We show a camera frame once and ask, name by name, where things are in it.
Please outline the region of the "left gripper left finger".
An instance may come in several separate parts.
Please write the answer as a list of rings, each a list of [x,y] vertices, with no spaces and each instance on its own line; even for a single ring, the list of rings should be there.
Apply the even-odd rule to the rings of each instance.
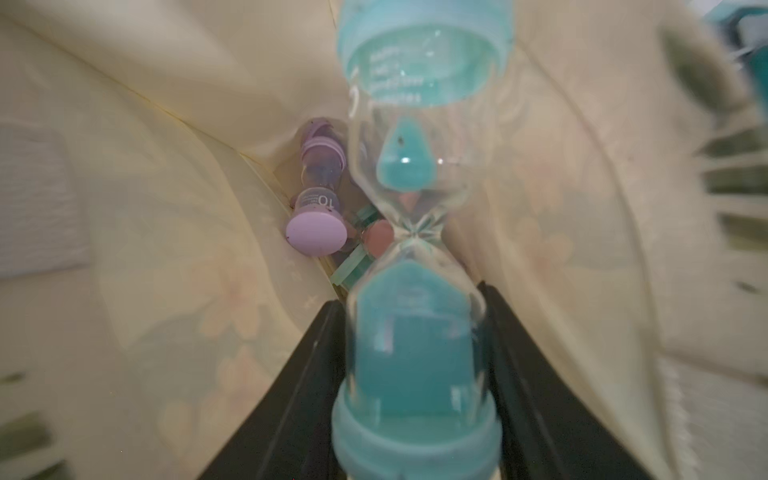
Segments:
[[[325,303],[266,395],[202,479],[344,479],[332,407],[345,374],[345,313]]]

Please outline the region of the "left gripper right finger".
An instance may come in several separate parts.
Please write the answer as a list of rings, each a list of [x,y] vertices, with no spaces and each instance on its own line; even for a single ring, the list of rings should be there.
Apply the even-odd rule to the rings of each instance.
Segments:
[[[648,479],[562,381],[499,291],[488,307],[490,390],[502,423],[503,479]]]

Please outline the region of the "teal hourglass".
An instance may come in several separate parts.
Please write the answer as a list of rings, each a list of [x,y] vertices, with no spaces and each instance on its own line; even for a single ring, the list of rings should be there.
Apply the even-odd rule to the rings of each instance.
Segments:
[[[442,233],[492,157],[513,42],[509,1],[341,7],[349,169],[394,232],[346,301],[332,443],[351,478],[490,479],[498,468],[487,306]]]

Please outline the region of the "purple hourglass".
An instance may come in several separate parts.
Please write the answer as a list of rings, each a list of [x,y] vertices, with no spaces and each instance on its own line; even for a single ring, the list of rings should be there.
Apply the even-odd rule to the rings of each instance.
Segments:
[[[346,151],[330,121],[309,121],[301,137],[301,186],[285,238],[309,257],[332,255],[345,245],[348,232],[337,189],[347,167]]]

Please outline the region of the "cream canvas tote bag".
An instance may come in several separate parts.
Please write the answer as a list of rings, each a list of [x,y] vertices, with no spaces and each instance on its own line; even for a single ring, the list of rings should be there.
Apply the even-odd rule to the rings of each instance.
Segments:
[[[394,239],[349,169],[345,2],[2,3],[3,478],[201,478],[329,301],[344,381]],[[765,478],[756,90],[690,2],[509,2],[445,246],[649,479]],[[347,157],[323,257],[285,238],[315,118]]]

